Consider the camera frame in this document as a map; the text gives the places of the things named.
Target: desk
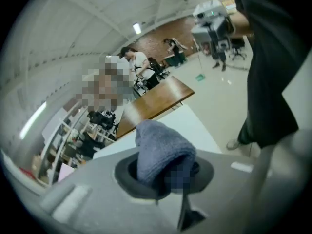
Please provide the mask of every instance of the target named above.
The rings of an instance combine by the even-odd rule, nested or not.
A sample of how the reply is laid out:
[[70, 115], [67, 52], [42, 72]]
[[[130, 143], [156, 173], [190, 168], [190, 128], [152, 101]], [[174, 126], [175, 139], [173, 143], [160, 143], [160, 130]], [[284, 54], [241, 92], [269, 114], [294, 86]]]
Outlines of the desk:
[[[158, 120], [178, 131], [197, 149], [212, 153], [222, 153], [215, 140], [188, 105], [183, 105]], [[93, 159], [112, 155], [136, 147], [136, 131], [96, 152]]]
[[142, 121], [153, 119], [194, 94], [194, 91], [171, 76], [137, 100], [127, 104], [117, 130], [116, 138], [132, 131]]
[[[181, 50], [181, 51], [179, 51], [179, 53], [180, 53], [180, 56], [182, 57], [182, 59], [183, 59], [184, 61], [186, 61], [184, 51]], [[175, 67], [177, 67], [178, 64], [179, 64], [179, 63], [176, 61], [176, 58], [175, 58], [175, 55], [174, 55], [174, 54], [165, 57], [164, 60], [166, 61], [166, 63], [167, 63], [169, 66], [175, 66]]]

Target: woman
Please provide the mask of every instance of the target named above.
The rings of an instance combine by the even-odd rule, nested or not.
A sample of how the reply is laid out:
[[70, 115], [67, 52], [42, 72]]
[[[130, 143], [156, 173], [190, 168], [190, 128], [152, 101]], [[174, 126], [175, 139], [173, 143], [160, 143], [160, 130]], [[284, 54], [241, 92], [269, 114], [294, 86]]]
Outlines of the woman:
[[180, 49], [177, 46], [176, 42], [172, 39], [165, 38], [163, 40], [163, 43], [167, 43], [169, 45], [168, 52], [170, 53], [171, 51], [173, 51], [173, 53], [175, 55], [175, 60], [178, 63], [178, 66], [181, 66], [183, 64], [184, 60], [180, 55]]
[[143, 52], [136, 52], [133, 48], [123, 47], [120, 52], [121, 57], [129, 60], [130, 68], [135, 69], [136, 76], [143, 76], [147, 81], [146, 87], [151, 90], [159, 84], [155, 71], [151, 69], [150, 63]]

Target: brick wall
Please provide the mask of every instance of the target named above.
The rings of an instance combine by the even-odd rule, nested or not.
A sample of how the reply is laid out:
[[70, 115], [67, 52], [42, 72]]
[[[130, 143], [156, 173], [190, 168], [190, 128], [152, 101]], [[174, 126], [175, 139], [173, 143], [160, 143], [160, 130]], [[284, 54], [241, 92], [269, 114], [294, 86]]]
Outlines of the brick wall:
[[162, 41], [164, 38], [176, 38], [181, 44], [189, 48], [184, 51], [185, 55], [189, 56], [193, 53], [191, 47], [194, 46], [194, 42], [191, 29], [194, 25], [193, 17], [169, 22], [140, 37], [137, 42], [130, 44], [129, 47], [142, 51], [147, 57], [153, 57], [160, 62], [164, 57], [173, 54], [167, 52], [169, 45], [163, 44]]

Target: office chair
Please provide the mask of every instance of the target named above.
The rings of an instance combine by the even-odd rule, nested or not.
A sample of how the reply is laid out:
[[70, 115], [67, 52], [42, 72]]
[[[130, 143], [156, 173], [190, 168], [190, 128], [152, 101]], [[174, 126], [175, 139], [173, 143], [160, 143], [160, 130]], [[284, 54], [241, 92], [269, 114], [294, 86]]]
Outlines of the office chair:
[[149, 57], [147, 60], [150, 62], [151, 68], [160, 79], [165, 79], [165, 76], [169, 76], [170, 72], [163, 72], [159, 63], [153, 57]]
[[242, 47], [245, 47], [245, 41], [243, 38], [237, 38], [237, 39], [231, 39], [231, 44], [232, 44], [232, 48], [235, 51], [234, 53], [231, 53], [229, 55], [229, 57], [231, 57], [231, 55], [233, 55], [232, 60], [234, 60], [236, 57], [241, 56], [243, 57], [243, 59], [245, 60], [245, 58], [247, 57], [246, 54], [241, 53], [240, 50]]

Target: green mop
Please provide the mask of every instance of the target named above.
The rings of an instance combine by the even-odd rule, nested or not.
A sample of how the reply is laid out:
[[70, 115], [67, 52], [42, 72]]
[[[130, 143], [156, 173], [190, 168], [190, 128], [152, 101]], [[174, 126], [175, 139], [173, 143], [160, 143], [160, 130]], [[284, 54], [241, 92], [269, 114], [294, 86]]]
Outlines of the green mop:
[[200, 61], [200, 58], [199, 58], [199, 53], [198, 53], [198, 60], [199, 60], [199, 65], [200, 65], [201, 73], [200, 73], [198, 76], [195, 77], [195, 79], [196, 79], [197, 81], [201, 81], [201, 80], [203, 80], [203, 79], [206, 78], [205, 75], [203, 74], [203, 67], [202, 67], [202, 65], [201, 65], [201, 61]]

